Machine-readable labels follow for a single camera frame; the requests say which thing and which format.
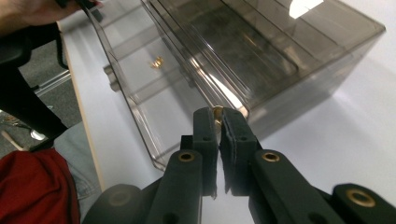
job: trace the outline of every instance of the black chair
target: black chair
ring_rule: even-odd
[[[19,67],[29,62],[33,49],[53,40],[57,40],[58,49],[62,49],[56,23],[28,27],[0,38],[0,109],[48,139],[54,139],[67,128],[36,96]],[[58,61],[65,67],[61,50],[58,50]]]

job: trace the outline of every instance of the red fabric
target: red fabric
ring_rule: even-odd
[[[0,160],[0,223],[79,223],[74,181],[55,149]]]

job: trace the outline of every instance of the transparent plastic box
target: transparent plastic box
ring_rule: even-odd
[[[112,0],[91,10],[112,87],[157,168],[191,134],[194,110],[238,109],[255,134],[273,133],[329,97],[385,31],[339,1],[308,2]]]

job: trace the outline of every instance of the brass screw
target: brass screw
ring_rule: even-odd
[[[350,201],[363,207],[374,207],[375,200],[370,194],[360,189],[349,189],[346,191],[346,196]]]
[[[262,158],[270,162],[275,162],[280,160],[280,157],[272,152],[265,152],[264,154],[262,154]]]
[[[222,110],[223,110],[223,106],[221,106],[221,105],[215,105],[212,108],[213,115],[214,115],[214,118],[215,118],[216,133],[220,133],[221,132]]]
[[[163,58],[157,57],[153,63],[151,63],[152,68],[161,68],[163,66]]]

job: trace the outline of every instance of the white table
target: white table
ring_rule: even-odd
[[[315,187],[341,183],[372,189],[396,205],[396,2],[344,0],[380,21],[387,32],[330,99],[265,139]],[[60,22],[78,104],[102,189],[119,183],[143,188],[162,175],[152,166],[120,92],[108,85],[106,55],[79,12]],[[251,223],[247,198],[204,198],[203,223]],[[227,211],[227,216],[219,214]]]

